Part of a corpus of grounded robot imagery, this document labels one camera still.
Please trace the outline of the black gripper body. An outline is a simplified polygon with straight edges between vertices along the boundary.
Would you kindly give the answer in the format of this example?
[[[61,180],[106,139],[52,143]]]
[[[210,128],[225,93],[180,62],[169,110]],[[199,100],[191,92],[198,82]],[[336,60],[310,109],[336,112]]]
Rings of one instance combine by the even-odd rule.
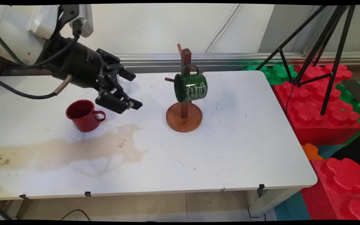
[[[92,50],[85,45],[76,42],[69,50],[54,58],[44,65],[46,70],[51,71],[54,78],[65,80],[68,75],[72,76],[71,83],[81,88],[121,89],[114,70],[107,69],[113,65],[119,65],[120,59],[102,49]]]

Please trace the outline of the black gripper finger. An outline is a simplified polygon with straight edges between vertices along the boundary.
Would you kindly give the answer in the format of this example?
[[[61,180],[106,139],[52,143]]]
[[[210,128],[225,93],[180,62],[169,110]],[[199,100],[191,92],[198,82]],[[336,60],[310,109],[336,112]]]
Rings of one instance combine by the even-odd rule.
[[[113,111],[122,114],[129,109],[138,110],[143,103],[130,98],[118,82],[118,76],[114,73],[100,74],[98,76],[98,96],[95,103]]]
[[[102,50],[97,49],[96,52],[100,54],[102,58],[102,71],[109,73],[113,72],[116,75],[128,80],[133,81],[136,78],[136,75],[128,71],[124,65],[121,64],[121,61],[118,57]]]

